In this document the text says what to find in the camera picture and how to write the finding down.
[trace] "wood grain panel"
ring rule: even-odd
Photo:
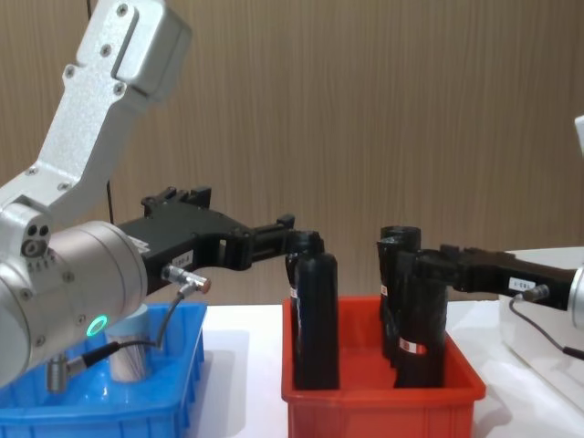
[[[87,23],[80,0],[0,2],[0,184],[37,158]],[[108,220],[105,190],[89,219]]]
[[[250,225],[297,215],[376,293],[374,242],[582,243],[579,0],[174,0],[193,47],[113,181],[120,220],[166,185],[212,185]],[[283,262],[213,271],[214,303],[277,302]]]

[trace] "plastic bin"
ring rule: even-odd
[[[340,389],[294,388],[290,302],[284,303],[282,398],[288,438],[468,438],[485,385],[453,341],[446,341],[444,387],[393,389],[381,355],[378,297],[339,300]]]
[[[149,306],[151,338],[168,308]],[[46,366],[0,390],[2,438],[181,438],[203,362],[205,304],[181,304],[163,351],[151,349],[152,375],[136,383],[110,378],[106,360],[71,379],[65,393],[48,394]],[[68,350],[70,358],[105,343],[101,332]]]

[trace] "silver robotic arm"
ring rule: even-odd
[[[51,230],[102,196],[134,120],[169,94],[190,39],[163,1],[99,1],[38,159],[0,188],[0,386],[142,302],[144,264],[120,229]]]

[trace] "blue plastic bin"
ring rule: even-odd
[[[167,305],[149,306],[151,338]],[[117,383],[106,360],[68,383],[67,392],[48,394],[46,366],[31,370],[0,390],[2,438],[181,438],[203,363],[205,304],[176,308],[164,336],[164,350],[151,350],[152,375]],[[105,343],[103,333],[68,350],[70,358]]]

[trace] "table surface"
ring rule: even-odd
[[[447,330],[487,386],[474,437],[580,437],[581,412],[507,348],[498,301],[451,302]],[[285,438],[281,306],[209,307],[189,438]]]

